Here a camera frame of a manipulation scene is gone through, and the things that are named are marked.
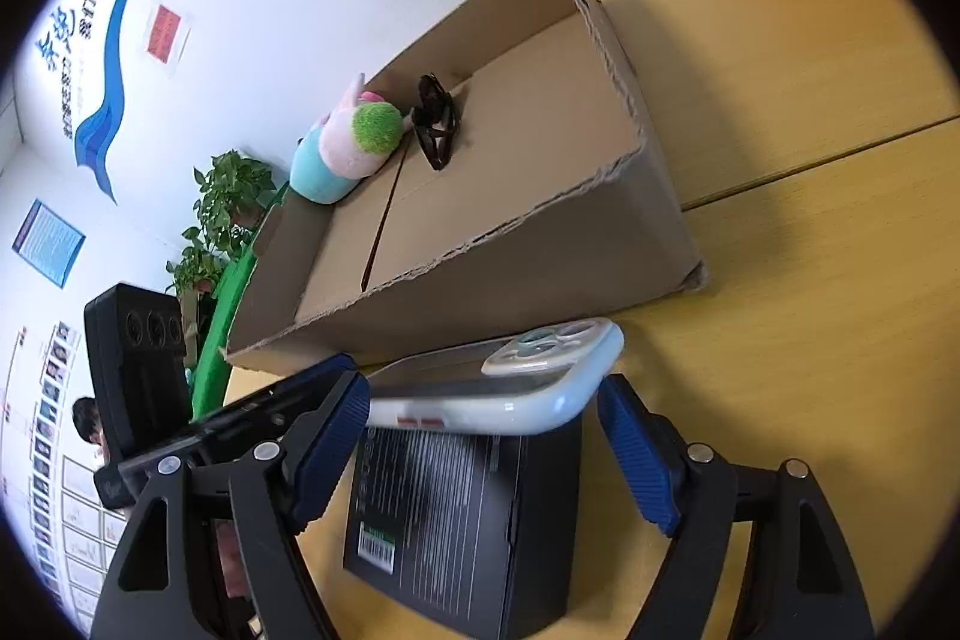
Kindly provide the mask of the person left hand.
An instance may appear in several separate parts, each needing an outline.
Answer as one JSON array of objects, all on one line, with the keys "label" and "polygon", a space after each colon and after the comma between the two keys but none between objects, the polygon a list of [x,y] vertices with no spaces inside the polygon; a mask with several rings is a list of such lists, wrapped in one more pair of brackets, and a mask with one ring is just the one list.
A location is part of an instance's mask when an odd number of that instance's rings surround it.
[{"label": "person left hand", "polygon": [[235,525],[231,521],[217,521],[217,544],[226,594],[229,598],[247,598],[249,587]]}]

